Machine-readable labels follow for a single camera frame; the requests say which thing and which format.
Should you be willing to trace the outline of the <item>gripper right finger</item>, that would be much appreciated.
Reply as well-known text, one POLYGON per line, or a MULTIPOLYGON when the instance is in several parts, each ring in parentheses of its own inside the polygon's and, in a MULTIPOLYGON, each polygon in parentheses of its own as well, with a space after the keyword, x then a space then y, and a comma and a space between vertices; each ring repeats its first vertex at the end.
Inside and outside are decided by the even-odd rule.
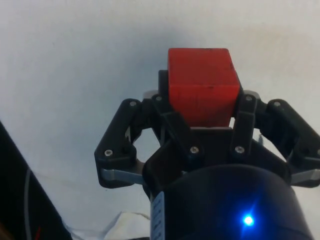
POLYGON ((285 158, 291 185, 320 185, 320 136, 285 100, 264 103, 258 93, 241 89, 234 117, 230 153, 238 162, 248 163, 258 129, 285 158))

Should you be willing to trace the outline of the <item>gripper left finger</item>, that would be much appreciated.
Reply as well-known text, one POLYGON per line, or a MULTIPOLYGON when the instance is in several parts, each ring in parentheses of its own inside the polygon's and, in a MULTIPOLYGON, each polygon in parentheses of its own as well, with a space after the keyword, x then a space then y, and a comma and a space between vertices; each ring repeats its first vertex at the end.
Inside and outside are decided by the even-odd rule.
POLYGON ((183 172, 204 164, 204 148, 169 100, 169 72, 158 72, 158 93, 142 101, 122 101, 94 151, 98 181, 104 188, 134 184, 163 188, 183 172), (152 129, 160 147, 146 162, 137 158, 135 141, 152 129))

